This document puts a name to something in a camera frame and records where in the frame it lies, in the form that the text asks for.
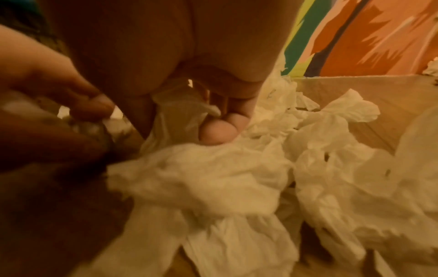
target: colorful painting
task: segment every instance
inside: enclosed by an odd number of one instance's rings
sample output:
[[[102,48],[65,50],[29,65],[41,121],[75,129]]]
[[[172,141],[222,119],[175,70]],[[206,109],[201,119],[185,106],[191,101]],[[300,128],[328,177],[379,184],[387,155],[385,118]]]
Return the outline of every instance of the colorful painting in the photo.
[[[438,56],[437,16],[438,0],[305,0],[283,74],[420,73]]]

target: green stripe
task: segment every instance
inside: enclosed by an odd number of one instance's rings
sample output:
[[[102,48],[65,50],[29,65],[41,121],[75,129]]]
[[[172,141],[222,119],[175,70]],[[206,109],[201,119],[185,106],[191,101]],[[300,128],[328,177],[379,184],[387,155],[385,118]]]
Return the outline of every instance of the green stripe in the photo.
[[[291,43],[286,47],[286,69],[282,72],[282,75],[287,75],[296,65],[313,32],[331,7],[331,0],[315,0],[312,4],[302,19],[301,28],[297,31]]]

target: artwork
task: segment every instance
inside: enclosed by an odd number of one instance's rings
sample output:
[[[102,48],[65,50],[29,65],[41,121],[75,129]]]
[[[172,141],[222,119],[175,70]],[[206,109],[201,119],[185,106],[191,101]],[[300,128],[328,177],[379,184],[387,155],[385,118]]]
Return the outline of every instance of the artwork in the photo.
[[[283,75],[409,75],[438,56],[436,0],[305,0]]]

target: wooden surface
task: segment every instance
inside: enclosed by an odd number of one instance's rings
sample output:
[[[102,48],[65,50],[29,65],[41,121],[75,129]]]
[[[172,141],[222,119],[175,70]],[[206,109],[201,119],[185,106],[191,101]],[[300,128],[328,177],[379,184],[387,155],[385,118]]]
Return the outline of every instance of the wooden surface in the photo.
[[[406,126],[438,104],[433,78],[372,77],[298,80],[298,89],[322,106],[349,88],[379,105],[382,115],[352,132],[373,147],[394,151]],[[64,277],[87,263],[119,236],[132,209],[131,199],[107,191],[104,166],[71,170],[32,165],[0,176],[0,277]],[[340,269],[308,226],[302,230],[302,261],[293,277],[374,276],[372,271]],[[182,253],[166,277],[195,277]]]

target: tissue pile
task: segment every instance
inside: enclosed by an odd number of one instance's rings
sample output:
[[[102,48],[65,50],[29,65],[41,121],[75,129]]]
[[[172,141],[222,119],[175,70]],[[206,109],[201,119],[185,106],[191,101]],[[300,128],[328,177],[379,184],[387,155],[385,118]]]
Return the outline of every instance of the tissue pile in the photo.
[[[220,112],[193,88],[154,94],[142,157],[108,167],[109,187],[135,200],[125,231],[72,275],[161,277],[182,246],[201,277],[287,277],[304,221],[338,263],[359,267],[369,250],[384,277],[434,270],[438,108],[393,156],[349,132],[349,122],[375,120],[376,105],[349,90],[319,110],[283,66],[281,57],[249,128],[225,145],[198,144],[203,118]]]

